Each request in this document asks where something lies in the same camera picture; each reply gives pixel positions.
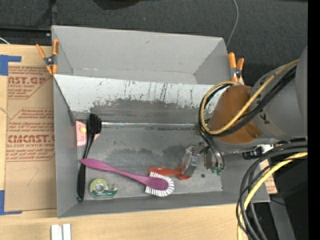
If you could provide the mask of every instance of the pink object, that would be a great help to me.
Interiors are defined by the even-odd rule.
[[[103,172],[110,172],[110,173],[115,173],[115,174],[120,174],[123,176],[126,176],[130,179],[133,179],[143,185],[146,185],[150,188],[153,188],[155,190],[160,190],[160,191],[166,191],[169,188],[169,183],[163,178],[158,178],[158,177],[151,177],[151,176],[144,176],[144,175],[138,175],[134,173],[130,173],[124,170],[117,169],[115,167],[110,166],[109,164],[96,160],[96,159],[91,159],[91,158],[84,158],[81,159],[80,162],[91,169],[95,169],[98,171],[103,171]]]
[[[77,147],[84,146],[87,144],[87,126],[85,123],[76,121],[75,122],[76,127],[76,145]],[[97,133],[94,136],[94,139],[97,139],[99,137],[100,133]]]

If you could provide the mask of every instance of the white object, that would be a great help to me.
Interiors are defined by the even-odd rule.
[[[50,240],[71,240],[71,225],[51,225]]]

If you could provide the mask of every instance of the yellow cable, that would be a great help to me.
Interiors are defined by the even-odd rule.
[[[223,131],[227,130],[228,128],[230,128],[242,115],[243,113],[247,110],[247,108],[252,104],[252,102],[257,98],[257,96],[266,88],[266,86],[279,74],[281,74],[283,71],[287,70],[288,68],[290,68],[291,66],[295,65],[298,63],[298,59],[282,66],[279,70],[277,70],[274,74],[272,74],[261,86],[260,88],[252,95],[252,97],[248,100],[248,102],[244,105],[244,107],[236,114],[236,116],[229,121],[229,123],[227,123],[224,127],[218,129],[218,130],[210,130],[205,122],[205,118],[204,118],[204,111],[205,111],[205,104],[206,101],[208,99],[208,97],[210,96],[210,94],[212,93],[213,90],[215,90],[217,87],[224,85],[224,84],[236,84],[235,82],[232,81],[226,81],[226,82],[221,82],[216,84],[215,86],[213,86],[212,88],[210,88],[210,90],[206,93],[206,95],[203,98],[203,102],[202,102],[202,106],[200,108],[200,120],[201,120],[201,127],[209,134],[220,134]]]
[[[260,186],[269,178],[270,175],[272,175],[274,172],[279,170],[281,167],[291,163],[293,161],[292,159],[302,158],[302,157],[305,157],[307,155],[308,155],[308,152],[296,153],[294,155],[289,156],[287,158],[287,160],[278,162],[271,169],[265,171],[263,173],[263,175],[261,176],[261,178],[254,184],[254,186],[252,187],[251,191],[248,193],[248,195],[247,195],[247,197],[246,197],[246,199],[244,201],[244,209],[245,210],[247,209],[247,207],[249,205],[249,202],[251,201],[251,199],[254,196],[254,194],[257,192],[257,190],[260,188]],[[240,218],[240,221],[243,222],[242,212],[240,212],[239,218]],[[237,226],[237,239],[238,240],[243,239],[242,238],[242,229],[241,229],[239,224]]]

